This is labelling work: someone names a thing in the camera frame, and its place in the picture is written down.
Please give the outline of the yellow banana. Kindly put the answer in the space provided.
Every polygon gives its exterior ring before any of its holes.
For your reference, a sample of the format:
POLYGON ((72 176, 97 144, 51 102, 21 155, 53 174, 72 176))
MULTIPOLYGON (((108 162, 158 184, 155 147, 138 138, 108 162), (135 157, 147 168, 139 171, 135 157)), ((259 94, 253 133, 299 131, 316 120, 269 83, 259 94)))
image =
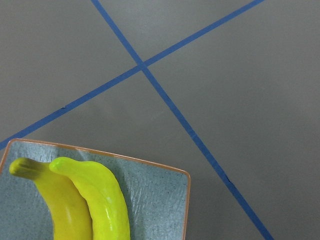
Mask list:
POLYGON ((115 175, 95 161, 58 157, 49 169, 69 178, 88 205, 94 240, 131 238, 127 204, 115 175))
POLYGON ((92 218, 73 182, 50 170, 48 162, 20 157, 9 166, 13 176, 33 181, 52 219, 54 240, 92 240, 92 218))

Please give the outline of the yellow banana top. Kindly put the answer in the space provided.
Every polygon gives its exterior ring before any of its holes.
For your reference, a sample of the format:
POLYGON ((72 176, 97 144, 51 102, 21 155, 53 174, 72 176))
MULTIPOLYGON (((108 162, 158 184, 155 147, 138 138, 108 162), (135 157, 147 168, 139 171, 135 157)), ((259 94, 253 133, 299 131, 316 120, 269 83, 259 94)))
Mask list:
POLYGON ((92 240, 92 218, 73 182, 50 170, 48 162, 20 157, 9 166, 13 176, 33 181, 52 219, 54 240, 92 240))

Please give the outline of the grey square plate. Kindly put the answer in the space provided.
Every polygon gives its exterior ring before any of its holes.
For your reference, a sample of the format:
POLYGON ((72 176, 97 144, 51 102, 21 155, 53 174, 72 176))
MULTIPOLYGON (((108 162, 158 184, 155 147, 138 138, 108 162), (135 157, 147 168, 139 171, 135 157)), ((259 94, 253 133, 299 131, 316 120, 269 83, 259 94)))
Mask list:
POLYGON ((109 168, 123 192, 133 240, 183 240, 186 235, 191 178, 160 163, 61 143, 13 139, 0 161, 0 237, 51 240, 49 210, 30 181, 9 173, 11 162, 27 157, 49 162, 57 157, 95 161, 109 168))

